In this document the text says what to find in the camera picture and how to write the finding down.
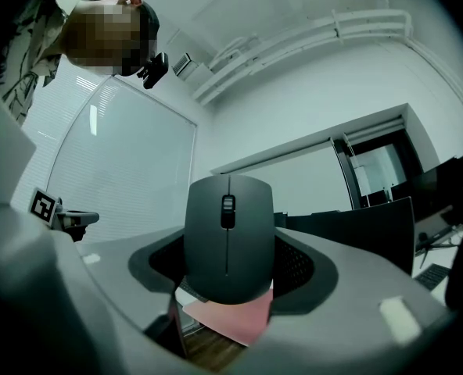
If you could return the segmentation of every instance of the patterned shirt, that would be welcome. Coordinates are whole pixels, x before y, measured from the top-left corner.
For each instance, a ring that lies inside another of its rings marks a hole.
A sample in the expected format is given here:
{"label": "patterned shirt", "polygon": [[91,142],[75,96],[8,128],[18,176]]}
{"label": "patterned shirt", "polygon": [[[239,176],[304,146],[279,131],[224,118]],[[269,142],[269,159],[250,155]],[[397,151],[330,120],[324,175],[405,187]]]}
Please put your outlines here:
{"label": "patterned shirt", "polygon": [[46,86],[56,76],[61,55],[41,56],[59,37],[66,15],[78,1],[30,0],[11,23],[0,62],[0,95],[20,125],[27,118],[38,78],[45,77]]}

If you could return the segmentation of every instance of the wooden floor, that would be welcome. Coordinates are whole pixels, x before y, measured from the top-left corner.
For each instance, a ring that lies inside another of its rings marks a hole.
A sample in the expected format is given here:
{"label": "wooden floor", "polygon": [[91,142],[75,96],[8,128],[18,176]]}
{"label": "wooden floor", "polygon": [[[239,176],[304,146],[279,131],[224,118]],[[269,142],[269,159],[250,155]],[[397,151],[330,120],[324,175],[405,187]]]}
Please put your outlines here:
{"label": "wooden floor", "polygon": [[209,371],[219,372],[246,348],[204,327],[185,337],[188,361]]}

